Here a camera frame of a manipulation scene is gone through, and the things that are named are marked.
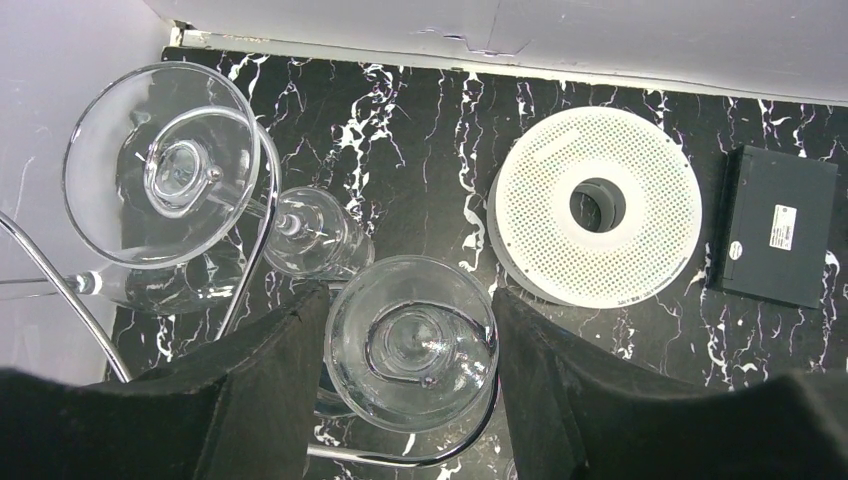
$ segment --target sticker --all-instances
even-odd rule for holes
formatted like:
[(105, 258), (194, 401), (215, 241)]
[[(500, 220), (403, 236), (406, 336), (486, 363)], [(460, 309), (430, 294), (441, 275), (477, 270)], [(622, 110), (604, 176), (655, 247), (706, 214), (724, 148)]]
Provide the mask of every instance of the sticker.
[(732, 260), (739, 260), (739, 257), (742, 256), (742, 244), (738, 240), (731, 243), (730, 251), (727, 254), (730, 255)]
[(769, 246), (781, 250), (792, 250), (792, 237), (795, 235), (795, 214), (797, 209), (785, 205), (774, 206), (774, 219), (771, 222)]

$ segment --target perforated disc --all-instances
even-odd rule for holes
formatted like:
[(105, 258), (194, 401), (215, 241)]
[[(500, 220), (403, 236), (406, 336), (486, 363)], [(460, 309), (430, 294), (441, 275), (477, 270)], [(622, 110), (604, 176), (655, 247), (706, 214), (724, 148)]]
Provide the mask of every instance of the perforated disc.
[[(608, 231), (577, 223), (575, 190), (596, 200)], [(680, 274), (698, 241), (701, 195), (680, 146), (655, 125), (613, 108), (575, 108), (515, 144), (487, 220), (498, 259), (522, 287), (555, 303), (614, 308)]]

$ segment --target wall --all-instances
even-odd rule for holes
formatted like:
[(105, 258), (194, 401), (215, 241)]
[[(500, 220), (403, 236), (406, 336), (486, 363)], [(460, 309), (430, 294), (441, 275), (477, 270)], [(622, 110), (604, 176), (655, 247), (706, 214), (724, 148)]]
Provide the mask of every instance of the wall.
[[(0, 0), (0, 209), (63, 273), (103, 265), (67, 220), (62, 158), (88, 102), (109, 82), (158, 60), (169, 26), (142, 0)], [(0, 279), (39, 277), (0, 234)], [(86, 299), (111, 332), (114, 307)], [(84, 384), (105, 357), (58, 297), (0, 304), (0, 365)]]
[(145, 1), (216, 33), (848, 100), (843, 0)]

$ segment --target black marble surface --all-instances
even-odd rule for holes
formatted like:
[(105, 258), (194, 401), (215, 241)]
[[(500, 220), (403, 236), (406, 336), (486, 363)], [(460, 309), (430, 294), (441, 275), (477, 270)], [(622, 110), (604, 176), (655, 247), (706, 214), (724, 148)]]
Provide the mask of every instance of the black marble surface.
[[(698, 178), (704, 224), (691, 261), (659, 295), (627, 308), (586, 310), (524, 297), (556, 324), (613, 354), (696, 384), (730, 390), (792, 368), (848, 369), (848, 326), (839, 318), (848, 307), (848, 284), (840, 277), (840, 260), (848, 254), (844, 176), (837, 184), (820, 308), (787, 308), (704, 288), (724, 153), (747, 143), (834, 162), (845, 171), (844, 108), (209, 50), (168, 48), (163, 58), (201, 63), (235, 81), (275, 140), (284, 187), (328, 189), (372, 236), (378, 259), (429, 255), (465, 268), (491, 289), (505, 280), (486, 235), (486, 196), (516, 139), (571, 107), (604, 105), (640, 115), (682, 145)], [(240, 224), (228, 241), (247, 253), (254, 236), (248, 232), (255, 229), (250, 221)], [(297, 284), (265, 267), (242, 318), (268, 311)], [(210, 341), (223, 310), (170, 317), (121, 310), (114, 338), (139, 373)], [(501, 361), (509, 361), (509, 352)], [(502, 408), (483, 438), (445, 465), (394, 471), (311, 459), (306, 478), (505, 478), (511, 446)], [(358, 419), (316, 419), (314, 441), (421, 454), (459, 438), (474, 415), (479, 411), (412, 436)]]

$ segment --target glass holder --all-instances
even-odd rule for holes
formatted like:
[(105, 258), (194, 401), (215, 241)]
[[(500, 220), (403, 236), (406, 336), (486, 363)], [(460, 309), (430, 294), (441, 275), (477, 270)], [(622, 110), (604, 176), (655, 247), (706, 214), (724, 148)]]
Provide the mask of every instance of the glass holder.
[[(224, 116), (232, 120), (241, 122), (242, 124), (247, 124), (248, 121), (248, 119), (241, 115), (240, 112), (229, 108), (201, 107), (196, 109), (197, 111), (194, 111), (193, 113), (202, 115), (204, 113), (204, 109), (208, 109), (208, 111), (206, 112), (207, 114)], [(262, 145), (262, 149), (265, 151), (265, 154), (268, 158), (268, 163), (270, 165), (271, 170), (268, 189), (267, 210), (264, 213), (262, 227), (259, 229), (259, 235), (257, 237), (256, 243), (253, 246), (253, 250), (250, 253), (250, 257), (248, 257), (247, 265), (244, 269), (244, 275), (241, 277), (241, 280), (233, 291), (232, 299), (230, 300), (230, 304), (227, 307), (227, 312), (224, 314), (224, 319), (221, 322), (221, 327), (218, 329), (218, 332), (215, 335), (215, 340), (220, 340), (224, 335), (231, 333), (236, 327), (235, 316), (238, 313), (239, 307), (245, 300), (245, 297), (247, 295), (247, 287), (250, 284), (250, 281), (252, 280), (253, 275), (258, 269), (259, 264), (261, 262), (262, 252), (265, 249), (265, 245), (268, 242), (268, 238), (271, 236), (272, 228), (274, 225), (274, 218), (277, 210), (277, 198), (280, 194), (280, 184), (282, 180), (279, 156), (277, 154), (277, 149), (274, 146), (273, 140), (271, 139), (271, 136), (268, 134), (268, 132), (261, 126), (258, 126), (256, 131), (259, 133), (260, 144)], [(50, 262), (50, 260), (38, 248), (35, 242), (32, 241), (29, 235), (27, 235), (27, 233), (17, 225), (17, 223), (15, 223), (8, 215), (3, 213), (2, 211), (0, 211), (0, 226), (2, 226), (3, 230), (6, 231), (24, 250), (27, 256), (29, 256), (29, 258), (38, 266), (38, 268), (41, 270), (47, 280), (49, 280), (50, 283), (56, 288), (59, 295), (61, 295), (62, 298), (64, 298), (65, 301), (68, 303), (68, 305), (71, 306), (74, 313), (76, 313), (77, 317), (79, 317), (79, 319), (83, 322), (86, 329), (89, 331), (89, 333), (91, 333), (95, 341), (97, 341), (97, 344), (100, 349), (106, 355), (106, 359), (109, 362), (109, 366), (115, 372), (116, 376), (118, 377), (118, 380), (120, 380), (122, 383), (130, 382), (133, 377), (132, 375), (130, 375), (129, 369), (118, 354), (117, 348), (109, 339), (109, 336), (100, 326), (100, 324), (97, 322), (97, 319), (94, 318), (94, 315), (92, 315), (91, 311), (79, 299), (77, 294), (74, 293), (74, 291), (68, 286), (64, 278), (62, 278), (62, 275), (53, 266), (52, 262)], [(440, 452), (418, 457), (405, 457), (379, 452), (368, 452), (349, 448), (309, 444), (307, 446), (306, 454), (312, 457), (329, 458), (332, 460), (349, 461), (360, 464), (403, 469), (429, 467), (442, 464), (467, 450), (469, 447), (471, 447), (471, 445), (473, 445), (477, 441), (478, 438), (480, 438), (480, 435), (483, 434), (489, 424), (489, 420), (494, 414), (495, 407), (497, 406), (499, 388), (499, 381), (496, 380), (492, 384), (491, 395), (488, 401), (488, 405), (486, 407), (486, 411), (477, 426), (471, 432), (465, 435), (461, 440), (456, 442), (453, 446), (451, 446), (450, 448), (446, 448)]]

